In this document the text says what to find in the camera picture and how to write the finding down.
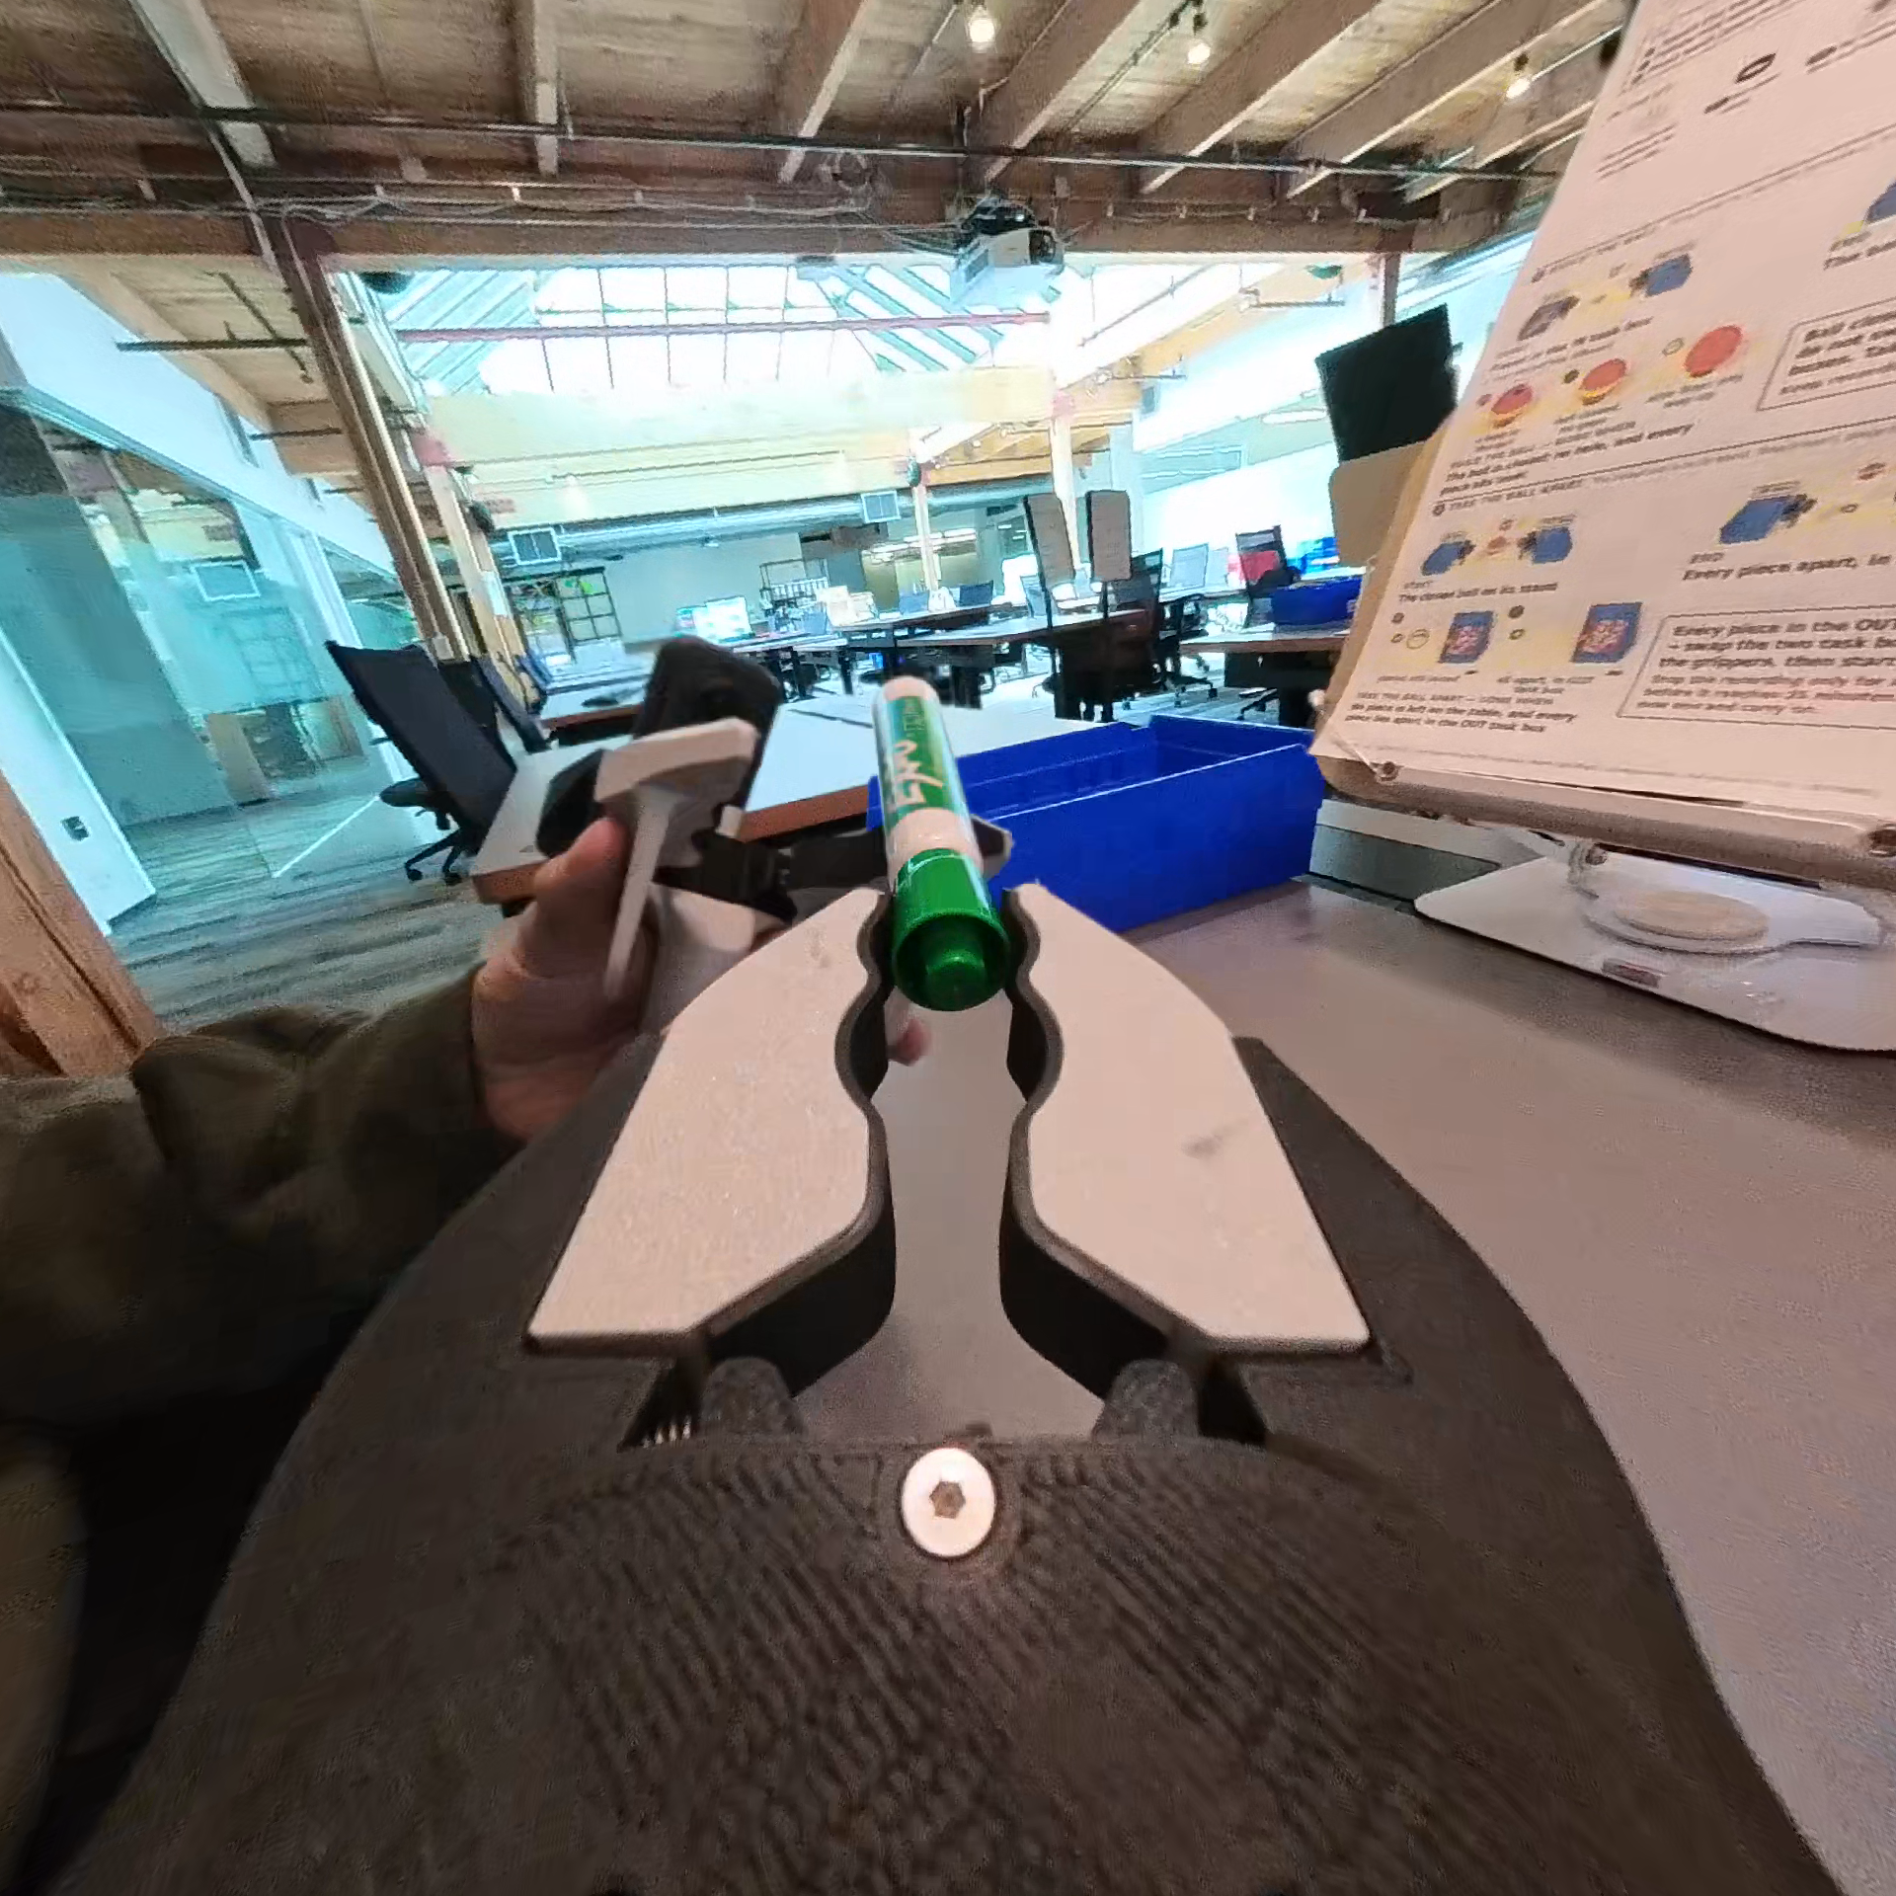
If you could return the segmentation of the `printed instruction sheet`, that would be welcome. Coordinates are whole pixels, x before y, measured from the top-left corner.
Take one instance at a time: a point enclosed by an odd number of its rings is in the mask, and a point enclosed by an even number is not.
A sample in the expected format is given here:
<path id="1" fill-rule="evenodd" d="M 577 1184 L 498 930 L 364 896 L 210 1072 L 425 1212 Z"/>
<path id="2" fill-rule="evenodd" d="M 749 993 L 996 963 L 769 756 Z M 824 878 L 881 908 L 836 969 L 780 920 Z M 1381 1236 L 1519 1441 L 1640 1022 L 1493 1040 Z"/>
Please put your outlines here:
<path id="1" fill-rule="evenodd" d="M 1640 3 L 1312 746 L 1892 825 L 1894 9 Z"/>

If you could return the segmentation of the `row of office desks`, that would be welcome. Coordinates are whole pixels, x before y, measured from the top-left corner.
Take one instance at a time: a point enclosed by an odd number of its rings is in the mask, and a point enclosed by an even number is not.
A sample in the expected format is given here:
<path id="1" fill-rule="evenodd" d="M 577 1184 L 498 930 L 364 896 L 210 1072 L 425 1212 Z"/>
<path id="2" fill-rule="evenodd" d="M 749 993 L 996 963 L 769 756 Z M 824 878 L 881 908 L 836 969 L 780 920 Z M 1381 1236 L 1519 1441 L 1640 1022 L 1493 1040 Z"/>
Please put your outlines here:
<path id="1" fill-rule="evenodd" d="M 944 552 L 919 515 L 909 519 L 917 533 L 897 538 L 889 531 L 905 523 L 899 513 L 844 521 L 830 509 L 822 533 L 808 535 L 796 507 L 765 507 L 763 519 L 711 511 L 514 529 L 510 542 L 520 550 L 543 538 L 557 552 L 514 580 L 551 586 L 571 669 L 581 667 L 581 631 L 628 651 L 692 633 L 761 659 L 794 698 L 808 698 L 822 671 L 844 694 L 909 673 L 944 679 L 952 704 L 978 708 L 1006 663 L 1041 649 L 1055 712 L 1108 722 L 1126 698 L 1181 700 L 1197 687 L 1215 694 L 1205 675 L 1187 673 L 1189 661 L 1215 653 L 1227 689 L 1250 691 L 1250 704 L 1282 700 L 1288 726 L 1312 722 L 1314 693 L 1327 685 L 1349 621 L 1278 623 L 1272 610 L 1310 604 L 1316 588 L 1164 588 L 1169 568 L 1158 554 L 1136 554 L 1124 580 L 1061 580 L 1033 535 L 1055 509 L 1051 489 L 1015 493 L 972 527 L 952 525 Z M 1027 542 L 1013 580 L 938 570 L 936 580 L 901 586 L 897 554 L 982 554 L 994 525 Z"/>

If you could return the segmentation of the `ceiling projector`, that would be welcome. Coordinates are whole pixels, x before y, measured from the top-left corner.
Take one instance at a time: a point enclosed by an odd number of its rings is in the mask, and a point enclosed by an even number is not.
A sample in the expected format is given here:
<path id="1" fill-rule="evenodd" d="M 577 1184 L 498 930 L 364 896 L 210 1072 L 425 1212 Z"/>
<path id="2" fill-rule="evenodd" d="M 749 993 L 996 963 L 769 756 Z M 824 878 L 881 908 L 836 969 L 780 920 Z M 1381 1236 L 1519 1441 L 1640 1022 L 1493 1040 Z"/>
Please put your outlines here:
<path id="1" fill-rule="evenodd" d="M 1055 226 L 1019 201 L 982 199 L 956 224 L 950 305 L 1021 311 L 1059 288 L 1065 264 L 1065 240 Z"/>

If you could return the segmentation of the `cardboard panel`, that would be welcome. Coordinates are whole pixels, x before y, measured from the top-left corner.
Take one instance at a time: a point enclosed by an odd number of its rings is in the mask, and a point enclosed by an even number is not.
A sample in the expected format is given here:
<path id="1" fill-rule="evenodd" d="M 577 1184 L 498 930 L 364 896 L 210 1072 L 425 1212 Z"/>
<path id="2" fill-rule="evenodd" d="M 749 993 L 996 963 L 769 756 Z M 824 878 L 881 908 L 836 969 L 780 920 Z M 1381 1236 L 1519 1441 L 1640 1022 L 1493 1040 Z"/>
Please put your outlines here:
<path id="1" fill-rule="evenodd" d="M 1343 568 L 1367 570 L 1401 542 L 1424 493 L 1430 469 L 1450 436 L 1442 422 L 1430 436 L 1341 459 L 1329 473 L 1333 538 Z"/>

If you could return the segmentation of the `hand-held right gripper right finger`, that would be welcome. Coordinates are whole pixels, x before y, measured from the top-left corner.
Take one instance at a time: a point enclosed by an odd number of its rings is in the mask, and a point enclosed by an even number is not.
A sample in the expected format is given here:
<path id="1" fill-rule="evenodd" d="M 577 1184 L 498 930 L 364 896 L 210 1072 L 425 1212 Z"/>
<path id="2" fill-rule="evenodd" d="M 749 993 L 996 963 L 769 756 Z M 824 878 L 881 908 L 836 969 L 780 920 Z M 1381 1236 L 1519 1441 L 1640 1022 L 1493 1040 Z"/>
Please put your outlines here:
<path id="1" fill-rule="evenodd" d="M 1223 1018 L 1043 884 L 1015 945 L 1000 1291 L 1094 1396 L 1134 1362 L 1195 1386 L 1243 1362 L 1343 1362 L 1371 1325 Z"/>

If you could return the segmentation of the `black office chair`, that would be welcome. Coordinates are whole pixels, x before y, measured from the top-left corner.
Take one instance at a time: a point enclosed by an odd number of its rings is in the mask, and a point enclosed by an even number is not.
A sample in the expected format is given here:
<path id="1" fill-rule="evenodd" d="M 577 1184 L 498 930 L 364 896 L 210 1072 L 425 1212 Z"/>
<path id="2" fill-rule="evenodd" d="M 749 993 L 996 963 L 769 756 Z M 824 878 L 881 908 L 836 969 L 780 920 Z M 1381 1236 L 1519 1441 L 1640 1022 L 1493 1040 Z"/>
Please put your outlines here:
<path id="1" fill-rule="evenodd" d="M 419 791 L 411 805 L 437 815 L 445 839 L 403 862 L 411 882 L 421 864 L 441 856 L 441 880 L 462 882 L 462 858 L 486 841 L 516 777 L 516 762 L 443 675 L 425 645 L 360 647 L 326 641 L 364 714 L 391 742 Z"/>

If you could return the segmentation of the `wooden support post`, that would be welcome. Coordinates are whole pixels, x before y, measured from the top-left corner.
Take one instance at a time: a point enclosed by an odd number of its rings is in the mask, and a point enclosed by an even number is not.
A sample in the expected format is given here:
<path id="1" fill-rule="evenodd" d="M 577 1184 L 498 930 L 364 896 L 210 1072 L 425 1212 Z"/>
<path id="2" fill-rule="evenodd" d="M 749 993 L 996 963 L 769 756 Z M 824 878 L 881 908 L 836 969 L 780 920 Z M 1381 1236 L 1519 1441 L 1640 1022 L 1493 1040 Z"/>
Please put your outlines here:
<path id="1" fill-rule="evenodd" d="M 381 394 L 338 299 L 320 230 L 308 220 L 277 215 L 265 217 L 259 228 L 342 422 L 368 493 L 368 509 L 391 554 L 419 635 L 435 657 L 462 659 L 468 655 L 462 615 L 423 529 L 409 469 L 385 418 Z"/>

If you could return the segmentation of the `white tablet stand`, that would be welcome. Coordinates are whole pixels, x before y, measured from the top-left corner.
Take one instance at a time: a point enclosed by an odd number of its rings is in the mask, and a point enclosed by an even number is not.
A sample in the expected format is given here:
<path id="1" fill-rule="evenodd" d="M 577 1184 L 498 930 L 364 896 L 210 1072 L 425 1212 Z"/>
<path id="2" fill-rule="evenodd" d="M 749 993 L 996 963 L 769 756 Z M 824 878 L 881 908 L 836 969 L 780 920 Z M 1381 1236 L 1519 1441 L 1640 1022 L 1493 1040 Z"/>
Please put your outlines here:
<path id="1" fill-rule="evenodd" d="M 1766 951 L 1655 951 L 1586 918 L 1610 884 L 1707 888 L 1770 916 Z M 1422 918 L 1724 1022 L 1831 1052 L 1894 1052 L 1892 896 L 1570 843 L 1416 900 Z"/>

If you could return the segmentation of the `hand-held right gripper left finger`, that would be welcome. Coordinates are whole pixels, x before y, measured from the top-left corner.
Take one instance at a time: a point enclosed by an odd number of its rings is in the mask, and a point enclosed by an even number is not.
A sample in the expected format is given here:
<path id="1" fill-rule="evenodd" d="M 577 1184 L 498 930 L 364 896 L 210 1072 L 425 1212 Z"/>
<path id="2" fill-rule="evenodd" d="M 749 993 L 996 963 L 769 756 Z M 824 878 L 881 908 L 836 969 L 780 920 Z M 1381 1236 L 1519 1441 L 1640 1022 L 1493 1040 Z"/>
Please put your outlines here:
<path id="1" fill-rule="evenodd" d="M 771 1362 L 802 1394 L 895 1291 L 889 896 L 842 892 L 741 959 L 644 1068 L 528 1325 L 545 1354 Z"/>

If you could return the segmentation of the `white office desk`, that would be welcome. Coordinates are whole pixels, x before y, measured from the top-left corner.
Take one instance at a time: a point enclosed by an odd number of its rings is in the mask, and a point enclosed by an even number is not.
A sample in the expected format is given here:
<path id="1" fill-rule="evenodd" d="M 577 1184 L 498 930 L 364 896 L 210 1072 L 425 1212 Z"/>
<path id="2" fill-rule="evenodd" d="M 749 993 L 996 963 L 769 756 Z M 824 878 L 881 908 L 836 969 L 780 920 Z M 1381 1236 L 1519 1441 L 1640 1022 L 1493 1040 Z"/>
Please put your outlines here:
<path id="1" fill-rule="evenodd" d="M 869 783 L 877 772 L 871 710 L 861 696 L 784 704 L 761 750 L 741 833 L 771 841 L 822 825 L 865 817 Z M 946 732 L 960 760 L 994 748 L 1021 746 L 1057 734 L 1090 730 L 1045 706 L 944 706 Z M 468 866 L 476 896 L 488 906 L 530 898 L 539 864 L 543 805 L 555 775 L 597 750 L 620 748 L 622 738 L 547 750 L 524 760 Z"/>

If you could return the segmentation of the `person's left hand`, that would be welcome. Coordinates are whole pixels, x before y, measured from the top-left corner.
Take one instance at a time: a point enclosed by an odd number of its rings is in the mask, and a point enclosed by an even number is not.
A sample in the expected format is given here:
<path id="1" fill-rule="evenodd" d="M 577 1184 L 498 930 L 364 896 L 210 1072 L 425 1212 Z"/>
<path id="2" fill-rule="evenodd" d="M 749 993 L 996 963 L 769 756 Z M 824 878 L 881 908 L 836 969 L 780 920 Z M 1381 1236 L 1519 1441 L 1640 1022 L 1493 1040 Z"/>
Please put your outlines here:
<path id="1" fill-rule="evenodd" d="M 654 935 L 616 947 L 632 843 L 597 817 L 534 878 L 470 995 L 472 1056 L 488 1123 L 528 1145 L 559 1125 L 642 1030 Z"/>

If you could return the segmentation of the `black monitor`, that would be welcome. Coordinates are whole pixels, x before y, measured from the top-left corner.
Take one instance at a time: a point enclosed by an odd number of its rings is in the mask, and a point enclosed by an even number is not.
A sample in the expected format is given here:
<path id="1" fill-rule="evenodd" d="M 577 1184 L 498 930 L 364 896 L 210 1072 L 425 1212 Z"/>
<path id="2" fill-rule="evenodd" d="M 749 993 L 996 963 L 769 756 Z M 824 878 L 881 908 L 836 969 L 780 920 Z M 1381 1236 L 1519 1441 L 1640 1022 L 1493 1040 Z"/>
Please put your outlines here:
<path id="1" fill-rule="evenodd" d="M 1450 309 L 1430 305 L 1316 355 L 1337 461 L 1426 442 L 1458 408 Z"/>

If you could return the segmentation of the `green dry erase marker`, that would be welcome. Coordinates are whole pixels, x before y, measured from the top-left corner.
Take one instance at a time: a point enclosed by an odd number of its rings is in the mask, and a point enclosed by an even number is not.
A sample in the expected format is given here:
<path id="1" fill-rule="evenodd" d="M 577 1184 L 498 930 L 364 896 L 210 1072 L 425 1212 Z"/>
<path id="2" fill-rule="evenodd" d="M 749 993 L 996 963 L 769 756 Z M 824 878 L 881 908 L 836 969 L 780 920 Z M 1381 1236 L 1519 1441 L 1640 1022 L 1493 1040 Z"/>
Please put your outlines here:
<path id="1" fill-rule="evenodd" d="M 982 1007 L 1011 971 L 984 847 L 934 687 L 893 675 L 871 706 L 891 898 L 889 967 L 917 1007 Z"/>

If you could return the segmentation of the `white round pad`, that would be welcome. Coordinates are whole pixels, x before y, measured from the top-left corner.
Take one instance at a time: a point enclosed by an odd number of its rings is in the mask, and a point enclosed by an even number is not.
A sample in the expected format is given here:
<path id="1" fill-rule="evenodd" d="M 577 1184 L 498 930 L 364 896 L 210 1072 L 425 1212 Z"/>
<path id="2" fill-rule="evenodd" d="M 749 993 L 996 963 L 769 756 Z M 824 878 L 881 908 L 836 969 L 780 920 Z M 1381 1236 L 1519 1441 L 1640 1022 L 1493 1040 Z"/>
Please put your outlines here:
<path id="1" fill-rule="evenodd" d="M 1610 882 L 1588 894 L 1584 916 L 1606 935 L 1671 953 L 1758 953 L 1772 933 L 1754 902 L 1699 886 Z"/>

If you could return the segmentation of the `person's left forearm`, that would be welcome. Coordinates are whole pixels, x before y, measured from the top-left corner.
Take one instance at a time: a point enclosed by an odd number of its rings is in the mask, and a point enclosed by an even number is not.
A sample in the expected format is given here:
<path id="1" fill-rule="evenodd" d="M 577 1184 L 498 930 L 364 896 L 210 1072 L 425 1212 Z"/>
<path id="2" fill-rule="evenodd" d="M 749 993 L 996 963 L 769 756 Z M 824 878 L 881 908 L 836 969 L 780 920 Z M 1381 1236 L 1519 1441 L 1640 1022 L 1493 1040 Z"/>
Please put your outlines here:
<path id="1" fill-rule="evenodd" d="M 164 1036 L 119 1074 L 4 1078 L 4 1421 L 87 1431 L 275 1382 L 514 1153 L 472 975 Z"/>

